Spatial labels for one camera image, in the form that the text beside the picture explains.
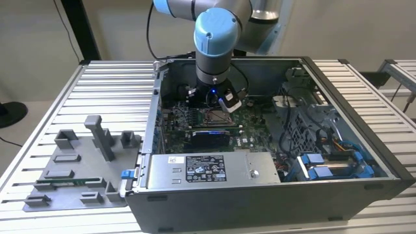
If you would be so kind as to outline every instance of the slotted metal table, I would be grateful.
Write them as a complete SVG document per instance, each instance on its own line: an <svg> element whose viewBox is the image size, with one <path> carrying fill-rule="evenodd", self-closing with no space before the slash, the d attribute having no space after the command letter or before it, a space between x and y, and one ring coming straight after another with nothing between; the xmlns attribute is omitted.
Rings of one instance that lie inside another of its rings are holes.
<svg viewBox="0 0 416 234"><path fill-rule="evenodd" d="M416 176L416 125L349 64L314 60L334 87ZM54 150L60 129L88 136L86 115L102 116L113 134L144 136L153 86L153 63L92 61L80 65L0 178L0 231L10 233L140 233L128 207L25 213L22 200ZM217 230L216 233L416 233L416 186L372 203L349 221Z"/></svg>

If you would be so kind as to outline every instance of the label sticker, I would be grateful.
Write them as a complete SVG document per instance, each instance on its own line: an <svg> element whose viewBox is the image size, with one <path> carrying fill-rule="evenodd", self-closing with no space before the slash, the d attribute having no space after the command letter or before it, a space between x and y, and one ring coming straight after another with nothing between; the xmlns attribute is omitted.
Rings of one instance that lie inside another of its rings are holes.
<svg viewBox="0 0 416 234"><path fill-rule="evenodd" d="M184 157L169 156L168 163L184 163Z"/></svg>
<svg viewBox="0 0 416 234"><path fill-rule="evenodd" d="M226 181L224 156L186 156L186 181Z"/></svg>

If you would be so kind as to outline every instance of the motherboard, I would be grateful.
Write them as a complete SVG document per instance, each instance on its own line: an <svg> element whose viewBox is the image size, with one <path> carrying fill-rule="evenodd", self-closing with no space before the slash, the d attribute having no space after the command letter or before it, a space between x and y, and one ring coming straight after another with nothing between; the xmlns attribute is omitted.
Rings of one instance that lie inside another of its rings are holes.
<svg viewBox="0 0 416 234"><path fill-rule="evenodd" d="M162 136L166 154L277 151L266 116L277 121L268 98L245 98L242 107L224 113L220 107L190 108L185 102L162 109Z"/></svg>

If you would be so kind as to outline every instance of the open computer chassis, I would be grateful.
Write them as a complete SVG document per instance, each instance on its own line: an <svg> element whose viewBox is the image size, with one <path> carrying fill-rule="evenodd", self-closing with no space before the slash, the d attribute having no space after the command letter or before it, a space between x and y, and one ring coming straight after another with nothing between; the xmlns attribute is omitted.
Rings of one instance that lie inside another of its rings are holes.
<svg viewBox="0 0 416 234"><path fill-rule="evenodd" d="M250 90L242 109L229 115L205 107L204 100L201 106L192 106L192 99L172 102L184 87L186 95L196 86L194 59L156 62L141 155L125 178L125 200L142 231L348 220L373 201L393 198L413 184L308 57L242 57L233 64L245 73ZM245 81L234 69L233 78L234 88L242 90ZM265 94L270 105L264 106L273 111L257 114L252 106L262 103L258 98ZM320 124L334 136L326 131L321 137ZM282 131L284 143L277 137ZM340 138L353 143L342 144ZM317 147L320 140L329 144ZM332 155L353 165L346 176L326 165Z"/></svg>

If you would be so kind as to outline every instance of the green circuit board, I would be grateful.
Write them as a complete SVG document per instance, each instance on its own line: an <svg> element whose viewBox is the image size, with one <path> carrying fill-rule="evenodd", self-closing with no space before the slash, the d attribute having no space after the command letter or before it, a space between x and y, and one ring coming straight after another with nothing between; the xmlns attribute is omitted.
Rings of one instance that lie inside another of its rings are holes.
<svg viewBox="0 0 416 234"><path fill-rule="evenodd" d="M182 103L164 110L164 144L166 154L208 152L270 152L277 151L277 141L268 130L265 115L278 122L272 101L245 99L242 106L230 114L220 109L188 108ZM229 132L229 142L221 146L192 145L192 135L200 131Z"/></svg>

